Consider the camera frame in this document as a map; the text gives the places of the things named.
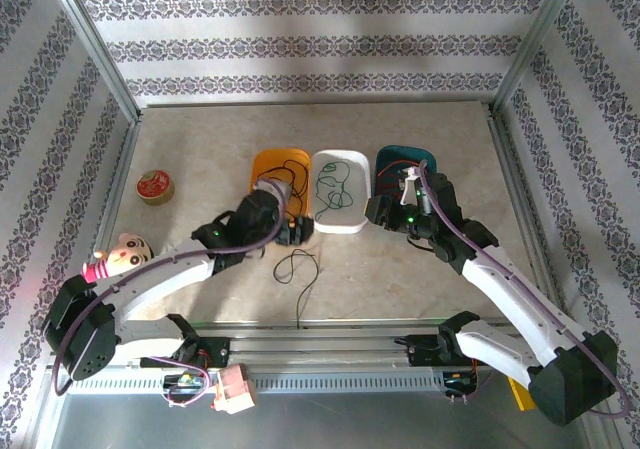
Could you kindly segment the orange plastic bin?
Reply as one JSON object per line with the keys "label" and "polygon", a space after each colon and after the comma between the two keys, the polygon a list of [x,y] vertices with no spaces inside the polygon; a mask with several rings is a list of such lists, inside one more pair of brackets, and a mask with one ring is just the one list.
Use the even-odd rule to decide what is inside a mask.
{"label": "orange plastic bin", "polygon": [[273,178],[291,186],[286,212],[289,219],[307,216],[310,196],[311,158],[298,148],[272,148],[259,152],[252,165],[250,184]]}

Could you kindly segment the pink box device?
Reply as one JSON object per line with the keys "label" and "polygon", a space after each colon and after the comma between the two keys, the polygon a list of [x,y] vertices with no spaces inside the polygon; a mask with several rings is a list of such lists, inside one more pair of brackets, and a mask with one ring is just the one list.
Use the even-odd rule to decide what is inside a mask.
{"label": "pink box device", "polygon": [[234,415],[256,406],[256,393],[244,364],[230,365],[217,372],[215,398],[211,408]]}

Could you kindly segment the aluminium frame post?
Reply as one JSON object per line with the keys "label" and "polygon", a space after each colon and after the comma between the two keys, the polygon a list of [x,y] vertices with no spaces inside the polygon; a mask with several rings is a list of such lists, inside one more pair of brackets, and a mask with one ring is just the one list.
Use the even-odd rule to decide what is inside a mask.
{"label": "aluminium frame post", "polygon": [[128,89],[83,0],[59,0],[74,25],[88,55],[93,59],[110,92],[130,123],[139,120],[141,111]]}
{"label": "aluminium frame post", "polygon": [[490,103],[493,114],[499,114],[509,102],[513,92],[516,90],[520,79],[540,45],[544,41],[547,32],[556,19],[565,0],[543,0],[540,9],[533,19],[525,37],[516,51],[514,62],[507,70],[495,97]]}

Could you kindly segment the white plastic bin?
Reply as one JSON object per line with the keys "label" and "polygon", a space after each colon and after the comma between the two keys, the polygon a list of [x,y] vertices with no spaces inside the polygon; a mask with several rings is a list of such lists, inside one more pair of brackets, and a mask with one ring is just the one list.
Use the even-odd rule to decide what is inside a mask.
{"label": "white plastic bin", "polygon": [[366,225],[371,178],[364,154],[354,150],[318,151],[311,158],[310,181],[309,209],[317,231],[349,235]]}

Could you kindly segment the teal plastic bin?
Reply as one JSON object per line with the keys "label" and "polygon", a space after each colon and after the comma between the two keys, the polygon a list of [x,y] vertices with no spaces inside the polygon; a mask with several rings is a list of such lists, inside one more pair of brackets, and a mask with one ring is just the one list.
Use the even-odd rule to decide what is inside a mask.
{"label": "teal plastic bin", "polygon": [[388,195],[395,199],[402,196],[402,169],[418,166],[422,160],[427,161],[427,172],[437,172],[435,157],[427,150],[402,145],[387,145],[380,149],[376,156],[373,180],[373,195]]}

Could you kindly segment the aluminium side rail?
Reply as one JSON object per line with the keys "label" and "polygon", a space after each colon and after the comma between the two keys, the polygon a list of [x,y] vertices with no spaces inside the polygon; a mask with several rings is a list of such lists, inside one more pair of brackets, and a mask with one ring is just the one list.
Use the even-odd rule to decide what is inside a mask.
{"label": "aluminium side rail", "polygon": [[534,218],[526,199],[525,187],[509,142],[509,133],[501,123],[500,118],[494,114],[491,106],[487,103],[483,103],[482,106],[486,113],[489,131],[503,172],[515,218],[523,238],[533,280],[538,289],[548,295],[548,278],[541,259],[542,253],[534,227]]}
{"label": "aluminium side rail", "polygon": [[141,120],[133,122],[127,132],[123,142],[118,164],[112,178],[112,184],[109,189],[108,198],[106,199],[104,211],[101,218],[101,224],[96,235],[94,249],[106,247],[112,237],[115,222],[121,203],[122,195],[126,185],[126,180],[131,166],[131,160],[135,150],[137,137],[139,134]]}

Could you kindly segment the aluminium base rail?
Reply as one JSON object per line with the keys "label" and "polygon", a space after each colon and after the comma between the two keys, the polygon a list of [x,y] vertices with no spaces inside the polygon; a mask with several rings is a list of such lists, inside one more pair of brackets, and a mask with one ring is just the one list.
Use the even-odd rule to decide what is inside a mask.
{"label": "aluminium base rail", "polygon": [[130,321],[116,328],[112,320],[81,324],[69,344],[62,343],[68,325],[44,323],[42,333],[52,355],[75,380],[94,376],[108,366],[169,368],[184,365],[215,370],[232,364],[297,370],[307,366],[376,367],[411,365],[426,356],[430,366],[443,365],[438,355],[438,320],[329,321],[284,325],[241,323],[190,324],[171,314],[157,321]]}

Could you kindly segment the yellow block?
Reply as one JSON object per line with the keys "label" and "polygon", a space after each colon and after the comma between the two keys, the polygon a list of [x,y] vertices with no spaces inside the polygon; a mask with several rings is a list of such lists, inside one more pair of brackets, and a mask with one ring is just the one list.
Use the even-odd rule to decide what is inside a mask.
{"label": "yellow block", "polygon": [[515,402],[521,412],[527,412],[536,408],[531,395],[523,385],[511,377],[508,378],[508,382]]}

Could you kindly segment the cartoon boy doll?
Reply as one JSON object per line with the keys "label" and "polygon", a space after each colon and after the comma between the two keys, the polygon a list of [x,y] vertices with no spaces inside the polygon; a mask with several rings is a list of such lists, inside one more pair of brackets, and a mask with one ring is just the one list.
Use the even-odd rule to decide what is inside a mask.
{"label": "cartoon boy doll", "polygon": [[88,283],[128,272],[154,258],[149,244],[139,235],[122,233],[110,251],[95,251],[92,263],[84,263],[81,275]]}

